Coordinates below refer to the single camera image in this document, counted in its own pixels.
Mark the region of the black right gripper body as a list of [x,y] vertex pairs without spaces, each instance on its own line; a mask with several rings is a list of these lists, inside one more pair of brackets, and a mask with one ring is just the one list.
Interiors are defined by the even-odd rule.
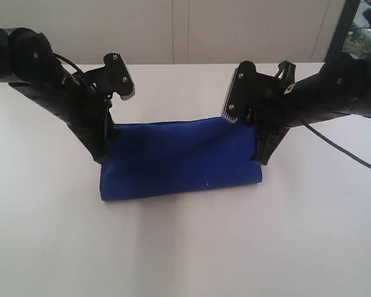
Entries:
[[295,82],[295,70],[295,64],[283,61],[274,76],[256,73],[252,77],[245,123],[255,127],[257,139],[263,144],[275,142],[283,131],[284,108],[279,100]]

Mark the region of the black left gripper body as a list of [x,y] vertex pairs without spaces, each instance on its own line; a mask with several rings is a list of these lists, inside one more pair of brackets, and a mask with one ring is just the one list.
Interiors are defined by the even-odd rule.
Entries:
[[71,74],[54,72],[54,115],[65,122],[81,142],[106,142],[115,132],[109,115],[115,88],[103,69]]

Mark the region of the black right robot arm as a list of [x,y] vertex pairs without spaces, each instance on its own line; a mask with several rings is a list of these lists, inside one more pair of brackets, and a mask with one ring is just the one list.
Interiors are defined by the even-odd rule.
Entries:
[[371,118],[371,55],[340,53],[295,83],[255,74],[246,119],[256,128],[252,160],[266,165],[290,129],[349,115]]

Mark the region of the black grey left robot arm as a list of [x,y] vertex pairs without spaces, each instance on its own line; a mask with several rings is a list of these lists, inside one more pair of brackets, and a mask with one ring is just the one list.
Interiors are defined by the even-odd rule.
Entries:
[[108,139],[116,128],[109,96],[86,73],[71,74],[48,39],[29,28],[0,28],[0,83],[64,122],[93,160],[109,160]]

